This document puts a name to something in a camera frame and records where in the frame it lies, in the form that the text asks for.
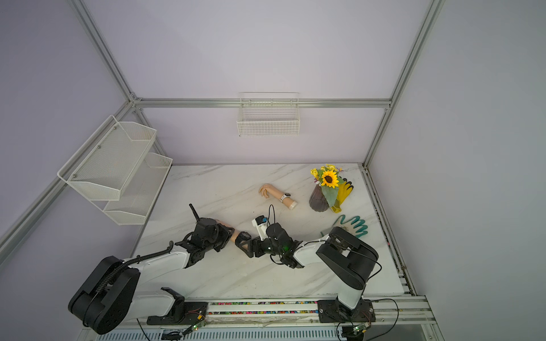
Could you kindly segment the black strap wrist watch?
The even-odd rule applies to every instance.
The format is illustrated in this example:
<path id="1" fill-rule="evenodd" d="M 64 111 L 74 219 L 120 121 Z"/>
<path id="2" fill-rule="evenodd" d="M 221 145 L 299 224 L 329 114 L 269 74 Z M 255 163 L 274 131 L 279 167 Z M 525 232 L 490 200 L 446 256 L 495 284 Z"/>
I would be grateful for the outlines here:
<path id="1" fill-rule="evenodd" d="M 248 232 L 240 232 L 235 238 L 235 243 L 237 245 L 245 243 L 252 239 L 252 236 Z"/>

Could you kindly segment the mannequin hand with black watch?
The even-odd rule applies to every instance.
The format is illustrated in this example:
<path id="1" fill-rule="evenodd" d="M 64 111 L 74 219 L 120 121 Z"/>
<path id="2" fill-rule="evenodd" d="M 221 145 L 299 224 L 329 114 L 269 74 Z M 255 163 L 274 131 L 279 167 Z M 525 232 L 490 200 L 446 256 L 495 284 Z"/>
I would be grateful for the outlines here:
<path id="1" fill-rule="evenodd" d="M 231 226 L 230 224 L 228 223 L 225 223 L 221 220 L 216 220 L 216 222 L 221 225 L 228 233 L 228 236 L 230 237 L 230 241 L 235 243 L 238 235 L 240 234 L 240 231 L 237 230 L 236 228 L 234 228 L 233 226 Z"/>

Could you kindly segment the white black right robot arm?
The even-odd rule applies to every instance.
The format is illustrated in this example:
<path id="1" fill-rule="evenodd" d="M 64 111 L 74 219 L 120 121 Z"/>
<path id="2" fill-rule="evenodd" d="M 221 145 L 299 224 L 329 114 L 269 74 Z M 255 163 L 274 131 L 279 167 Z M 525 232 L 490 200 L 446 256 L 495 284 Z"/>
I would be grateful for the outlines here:
<path id="1" fill-rule="evenodd" d="M 250 258 L 269 255 L 275 264 L 291 269 L 325 264 L 343 283 L 336 297 L 338 305 L 347 311 L 357 309 L 379 265 L 379 255 L 371 246 L 341 227 L 333 227 L 329 234 L 308 242 L 292 239 L 279 223 L 264 223 L 256 229 L 258 237 L 237 231 L 231 240 Z"/>

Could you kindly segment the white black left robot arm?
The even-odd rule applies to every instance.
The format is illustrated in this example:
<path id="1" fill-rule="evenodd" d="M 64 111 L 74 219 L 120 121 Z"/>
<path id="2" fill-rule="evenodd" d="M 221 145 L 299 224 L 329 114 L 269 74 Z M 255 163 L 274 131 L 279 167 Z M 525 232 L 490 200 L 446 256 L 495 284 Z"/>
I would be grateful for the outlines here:
<path id="1" fill-rule="evenodd" d="M 142 284 L 173 271 L 187 269 L 210 250 L 220 251 L 235 230 L 211 218 L 199 218 L 180 242 L 132 259 L 105 257 L 77 290 L 68 310 L 82 324 L 104 335 L 119 324 L 146 318 L 151 325 L 195 324 L 206 312 L 204 303 L 187 303 L 183 295 L 162 286 L 142 291 Z"/>

